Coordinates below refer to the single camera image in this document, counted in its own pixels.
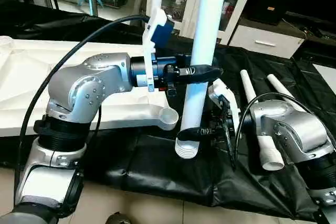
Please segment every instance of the drawer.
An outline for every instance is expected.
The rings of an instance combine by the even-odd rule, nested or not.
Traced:
[[[290,58],[303,41],[301,38],[239,25],[229,45],[243,47],[253,52]]]

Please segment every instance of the floor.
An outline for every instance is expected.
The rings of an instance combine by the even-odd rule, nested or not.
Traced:
[[[0,168],[0,215],[13,205],[14,172]],[[310,224],[251,212],[210,208],[181,200],[114,190],[107,186],[85,182],[76,212],[60,224],[101,223],[110,214],[127,214],[133,224]]]
[[[60,10],[65,10],[72,13],[90,14],[89,5],[86,2],[84,2],[81,6],[75,3],[61,0],[58,0],[57,3]],[[107,20],[115,20],[118,18],[129,16],[133,11],[133,4],[133,2],[129,1],[120,9],[112,8],[109,6],[101,7],[100,5],[98,5],[98,16]]]

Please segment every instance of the ribbed pipe end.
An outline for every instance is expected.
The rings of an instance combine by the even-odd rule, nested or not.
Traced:
[[[175,151],[181,158],[191,159],[197,155],[198,152],[198,142],[193,141],[175,141]]]

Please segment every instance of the pvc pipe elbow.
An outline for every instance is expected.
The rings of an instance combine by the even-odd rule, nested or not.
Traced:
[[[265,170],[281,170],[285,164],[271,136],[257,136],[260,146],[260,162]]]

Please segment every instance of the tile floor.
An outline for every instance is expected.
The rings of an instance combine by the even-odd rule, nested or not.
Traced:
[[[14,173],[0,168],[0,215],[13,205]],[[108,216],[120,211],[133,224],[310,224],[252,212],[210,208],[197,204],[157,196],[114,190],[107,186],[86,182],[76,212],[60,224],[104,224]]]

